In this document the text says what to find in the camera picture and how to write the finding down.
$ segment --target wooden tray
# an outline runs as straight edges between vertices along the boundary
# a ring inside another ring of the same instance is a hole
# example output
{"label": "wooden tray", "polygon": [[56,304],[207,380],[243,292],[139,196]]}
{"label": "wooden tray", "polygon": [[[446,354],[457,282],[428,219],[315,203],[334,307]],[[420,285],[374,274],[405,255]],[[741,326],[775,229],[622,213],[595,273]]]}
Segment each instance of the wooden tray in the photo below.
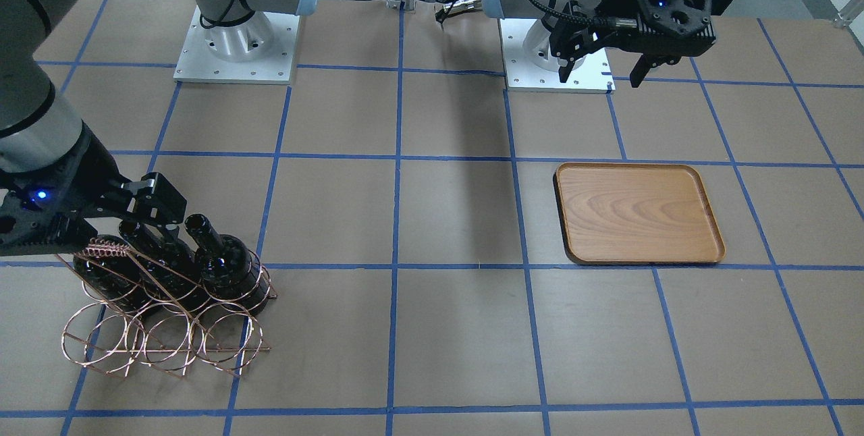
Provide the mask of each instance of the wooden tray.
{"label": "wooden tray", "polygon": [[689,166],[564,163],[555,185],[565,245],[577,261],[719,262],[726,253]]}

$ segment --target bottle neck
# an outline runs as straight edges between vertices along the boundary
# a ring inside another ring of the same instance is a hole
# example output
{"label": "bottle neck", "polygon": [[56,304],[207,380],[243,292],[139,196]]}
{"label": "bottle neck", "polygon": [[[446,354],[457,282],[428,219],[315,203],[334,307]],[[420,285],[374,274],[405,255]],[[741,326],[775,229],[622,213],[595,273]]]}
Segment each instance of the bottle neck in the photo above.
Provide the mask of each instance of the bottle neck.
{"label": "bottle neck", "polygon": [[120,236],[142,254],[158,257],[164,253],[163,243],[143,224],[123,220],[119,230]]}
{"label": "bottle neck", "polygon": [[195,214],[186,218],[186,232],[207,254],[220,256],[225,252],[225,242],[222,236],[213,229],[213,225],[204,215]]}

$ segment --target wine rack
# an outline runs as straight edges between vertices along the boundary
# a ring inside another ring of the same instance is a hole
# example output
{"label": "wine rack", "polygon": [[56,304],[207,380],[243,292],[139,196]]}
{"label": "wine rack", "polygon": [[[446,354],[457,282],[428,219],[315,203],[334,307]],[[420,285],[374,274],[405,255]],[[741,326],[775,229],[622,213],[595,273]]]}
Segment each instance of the wine rack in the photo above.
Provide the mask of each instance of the wine rack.
{"label": "wine rack", "polygon": [[[257,261],[255,252],[250,252],[250,255]],[[74,257],[85,261],[127,257],[138,267],[141,279],[147,279],[151,287],[145,289],[138,280],[129,279],[108,267],[100,267],[132,285],[129,292],[108,300],[76,272],[69,261],[58,255],[57,258],[81,279],[84,293],[93,300],[77,310],[63,328],[61,349],[70,362],[110,377],[127,377],[130,369],[139,364],[182,378],[188,374],[192,363],[199,361],[240,377],[257,356],[271,350],[271,345],[263,337],[261,323],[250,314],[257,306],[243,307],[235,302],[237,300],[222,300],[207,291],[210,301],[200,310],[189,312],[179,302],[186,294],[172,296],[145,265],[158,264],[191,283],[192,289],[188,294],[207,287],[131,246],[93,239]],[[261,301],[266,303],[277,298],[278,294],[267,268],[260,262],[259,266],[253,289],[266,286],[266,296]],[[159,288],[158,292],[153,291],[152,285]],[[145,290],[149,301],[134,312],[124,312],[118,301],[132,295],[136,289]]]}

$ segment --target wine bottle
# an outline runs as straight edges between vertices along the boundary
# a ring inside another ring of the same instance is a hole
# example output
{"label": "wine bottle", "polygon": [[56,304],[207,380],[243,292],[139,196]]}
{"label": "wine bottle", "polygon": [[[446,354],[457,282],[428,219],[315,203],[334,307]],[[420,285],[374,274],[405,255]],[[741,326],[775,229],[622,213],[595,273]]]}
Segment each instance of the wine bottle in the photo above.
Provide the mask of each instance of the wine bottle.
{"label": "wine bottle", "polygon": [[218,234],[201,214],[186,218],[186,232],[198,244],[195,265],[210,293],[259,314],[267,304],[269,286],[243,240]]}
{"label": "wine bottle", "polygon": [[[97,239],[126,244],[115,236],[98,236]],[[130,316],[135,316],[151,300],[143,287],[136,285],[141,281],[141,272],[128,257],[75,257],[72,267],[104,300],[111,301]]]}
{"label": "wine bottle", "polygon": [[[176,300],[186,312],[191,313],[209,304],[210,295],[200,285],[200,274],[192,261],[191,250],[182,240],[157,237],[143,224],[133,221],[121,221],[119,230],[120,236],[129,245],[155,261],[142,260],[143,266],[152,276],[152,279],[143,276],[143,280],[149,284],[154,297],[166,301]],[[171,271],[182,274],[186,279]]]}

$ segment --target blue tape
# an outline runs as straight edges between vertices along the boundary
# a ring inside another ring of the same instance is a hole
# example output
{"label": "blue tape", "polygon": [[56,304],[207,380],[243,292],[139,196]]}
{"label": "blue tape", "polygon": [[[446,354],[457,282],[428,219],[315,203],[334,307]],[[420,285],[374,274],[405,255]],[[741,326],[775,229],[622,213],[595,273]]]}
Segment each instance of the blue tape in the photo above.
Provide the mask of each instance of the blue tape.
{"label": "blue tape", "polygon": [[73,61],[71,68],[69,69],[69,73],[65,76],[65,80],[63,80],[63,85],[59,88],[61,94],[65,92],[65,90],[69,86],[69,82],[72,81],[72,76],[75,74],[75,70],[78,67],[78,64],[81,62],[81,58],[84,56],[84,51],[87,49],[87,45],[90,44],[90,39],[93,38],[93,33],[96,32],[96,26],[99,25],[99,19],[102,18],[102,13],[105,11],[105,6],[108,4],[108,0],[102,0],[102,4],[99,5],[99,10],[96,11],[96,17],[93,18],[93,22],[90,25],[90,30],[87,31],[87,36],[84,37],[84,42],[81,43],[81,48],[78,49],[78,54],[75,55],[75,61]]}
{"label": "blue tape", "polygon": [[836,411],[834,411],[833,405],[831,405],[831,403],[830,403],[828,391],[827,391],[827,389],[825,389],[824,381],[821,378],[821,374],[819,373],[819,369],[818,369],[817,365],[815,364],[815,359],[813,358],[813,354],[811,352],[811,349],[809,349],[809,344],[807,343],[807,338],[805,337],[805,334],[803,333],[803,330],[801,329],[799,319],[797,318],[797,314],[795,313],[795,308],[792,306],[792,301],[789,298],[789,294],[788,294],[788,292],[786,292],[786,285],[784,285],[783,276],[780,275],[780,270],[777,268],[777,261],[774,258],[774,253],[771,251],[771,246],[768,244],[768,238],[765,235],[765,230],[762,228],[762,222],[759,220],[759,215],[757,215],[757,213],[756,213],[756,208],[753,204],[753,199],[750,197],[750,192],[747,190],[747,185],[744,183],[744,177],[743,177],[743,175],[741,175],[741,172],[740,172],[740,169],[738,168],[737,162],[735,162],[734,154],[732,154],[732,147],[729,146],[729,141],[726,138],[725,132],[723,132],[723,126],[721,125],[719,116],[717,115],[717,111],[715,110],[715,107],[713,106],[713,101],[711,100],[710,94],[707,91],[707,87],[705,86],[705,83],[701,81],[701,73],[699,72],[699,67],[697,66],[697,63],[695,63],[695,60],[693,58],[691,58],[691,64],[693,65],[693,70],[697,74],[697,78],[700,80],[700,86],[701,86],[701,89],[703,89],[703,94],[705,95],[705,101],[707,101],[707,106],[709,106],[709,109],[711,111],[711,115],[713,116],[713,119],[715,120],[715,124],[717,125],[717,130],[719,131],[720,137],[723,140],[723,146],[726,147],[726,153],[728,153],[729,161],[732,163],[732,169],[735,171],[735,177],[738,178],[738,183],[740,184],[741,192],[744,194],[744,199],[747,202],[747,208],[750,209],[750,214],[753,217],[753,223],[756,224],[756,230],[759,231],[759,238],[762,239],[762,243],[765,246],[765,252],[768,255],[768,261],[771,262],[772,267],[774,267],[774,275],[777,278],[777,282],[778,282],[778,285],[780,286],[780,291],[783,294],[784,301],[786,301],[786,307],[789,310],[792,322],[794,323],[794,325],[796,327],[796,331],[799,334],[799,339],[800,339],[802,347],[805,350],[805,353],[807,355],[807,360],[808,360],[809,364],[811,365],[813,375],[814,375],[815,380],[817,381],[817,384],[819,386],[819,391],[820,391],[821,395],[823,396],[823,400],[824,400],[823,402],[824,402],[825,406],[827,406],[828,411],[831,414],[831,420],[834,421],[834,428],[836,428],[836,430],[837,430],[837,435],[843,436],[843,430],[842,430],[842,428],[840,428],[840,421],[837,418]]}
{"label": "blue tape", "polygon": [[[102,304],[102,307],[99,308],[99,315],[96,316],[96,325],[101,323],[102,319],[104,319],[104,317],[105,317],[105,305]],[[98,341],[99,341],[99,331],[101,331],[101,329],[102,328],[99,327],[99,328],[96,328],[95,331],[93,331],[92,343],[89,346],[87,346],[87,350],[84,351],[84,353],[86,354],[86,356],[84,357],[85,360],[92,360],[93,351],[96,348],[95,347],[96,343],[98,343]],[[86,367],[81,367],[80,372],[78,372],[78,380],[75,383],[75,390],[72,393],[72,399],[69,400],[69,410],[68,410],[68,413],[65,415],[65,418],[63,420],[63,426],[61,428],[61,432],[59,432],[59,434],[61,434],[61,436],[68,436],[68,434],[69,434],[69,428],[72,426],[74,411],[78,407],[78,399],[80,399],[81,392],[84,390],[84,381],[87,378],[87,372],[89,372],[89,369]]]}
{"label": "blue tape", "polygon": [[528,239],[525,234],[525,218],[522,210],[522,190],[519,187],[519,168],[516,162],[516,140],[513,134],[513,118],[510,113],[510,95],[507,89],[504,88],[504,112],[507,120],[507,140],[510,146],[510,169],[513,174],[513,190],[516,194],[516,218],[519,224],[519,245],[522,248],[522,272],[525,279],[525,298],[528,303],[528,320],[531,325],[531,344],[534,349],[534,365],[537,371],[537,389],[540,395],[540,405],[542,406],[543,415],[543,434],[551,436],[552,427],[549,423],[549,411],[545,409],[547,405],[546,399],[546,380],[543,375],[543,357],[540,353],[540,339],[537,335],[537,312],[534,309],[534,288],[531,284],[531,268],[528,260]]}
{"label": "blue tape", "polygon": [[627,159],[627,152],[624,150],[624,138],[621,136],[621,128],[618,126],[618,116],[615,114],[615,104],[612,101],[612,94],[607,94],[605,101],[609,105],[609,113],[612,114],[612,126],[615,128],[615,138],[618,140],[618,150],[621,152],[621,159]]}
{"label": "blue tape", "polygon": [[283,101],[283,106],[281,106],[281,118],[279,119],[279,132],[277,133],[277,140],[275,140],[275,150],[273,154],[273,163],[271,166],[271,177],[269,177],[269,181],[267,182],[267,194],[265,196],[265,208],[263,209],[261,215],[261,229],[259,230],[259,242],[257,242],[255,252],[259,255],[262,254],[263,247],[265,246],[265,236],[267,234],[267,223],[269,220],[269,209],[271,208],[271,203],[273,202],[273,190],[275,189],[275,179],[277,178],[278,169],[279,169],[279,153],[281,152],[281,145],[283,144],[284,136],[285,136],[285,126],[288,124],[288,113],[290,109],[291,103],[291,88],[287,88],[285,90],[285,100]]}
{"label": "blue tape", "polygon": [[693,426],[694,436],[701,436],[699,430],[699,421],[697,420],[697,412],[693,406],[693,397],[691,396],[691,388],[687,383],[687,374],[684,371],[684,362],[681,359],[681,350],[678,349],[678,338],[675,337],[675,328],[672,325],[672,314],[669,312],[669,304],[666,302],[666,294],[663,291],[663,282],[660,280],[660,273],[657,268],[651,268],[651,273],[654,276],[654,286],[657,288],[657,297],[660,298],[660,308],[663,310],[663,318],[666,320],[666,331],[669,332],[669,341],[672,343],[672,353],[675,356],[675,365],[678,366],[678,377],[681,378],[681,389],[684,393],[684,402],[687,404],[687,412],[691,416],[691,424]]}
{"label": "blue tape", "polygon": [[405,59],[405,4],[399,6],[399,66],[396,97],[396,169],[393,185],[393,239],[391,287],[389,288],[389,334],[387,343],[387,416],[385,436],[393,435],[393,406],[396,392],[396,333],[399,288],[399,203],[402,183],[402,85]]}
{"label": "blue tape", "polygon": [[761,19],[757,19],[759,22],[759,27],[762,29],[762,33],[765,35],[765,39],[768,39],[768,44],[771,45],[771,50],[774,52],[775,57],[777,57],[777,61],[780,62],[780,67],[783,67],[783,72],[786,74],[786,77],[789,79],[792,88],[795,90],[795,95],[799,98],[799,102],[801,103],[801,107],[805,110],[805,114],[807,114],[807,119],[811,126],[813,126],[813,130],[815,131],[815,135],[819,138],[819,142],[821,142],[821,146],[824,147],[825,153],[828,154],[829,159],[831,160],[832,165],[836,168],[837,175],[840,177],[840,183],[843,183],[843,188],[846,189],[846,193],[849,195],[849,198],[852,200],[852,204],[855,206],[856,211],[858,211],[858,217],[861,220],[864,220],[864,209],[861,208],[861,203],[858,202],[858,198],[855,197],[854,191],[849,186],[848,181],[846,181],[846,176],[843,175],[842,169],[837,165],[837,160],[834,158],[834,154],[831,153],[830,147],[828,147],[828,143],[825,141],[825,137],[821,134],[819,130],[819,126],[815,123],[815,119],[813,119],[813,114],[809,110],[807,106],[807,102],[805,102],[805,98],[801,95],[801,90],[797,88],[796,83],[792,79],[792,74],[789,72],[789,69],[786,67],[786,63],[783,62],[783,58],[780,57],[780,52],[777,51],[777,47],[774,46],[774,41],[772,41],[771,37],[768,35],[768,29],[765,29],[765,24]]}
{"label": "blue tape", "polygon": [[153,171],[153,168],[157,165],[157,159],[159,157],[159,150],[161,149],[161,143],[165,140],[165,134],[167,132],[167,127],[171,123],[171,116],[173,115],[173,108],[177,105],[177,98],[180,96],[180,89],[182,88],[183,83],[177,82],[175,88],[173,88],[173,95],[171,97],[171,102],[169,106],[167,106],[167,111],[165,112],[165,119],[163,120],[163,125],[159,130],[159,137],[157,138],[157,144],[153,148],[153,153],[151,154],[151,163],[147,166],[147,172]]}

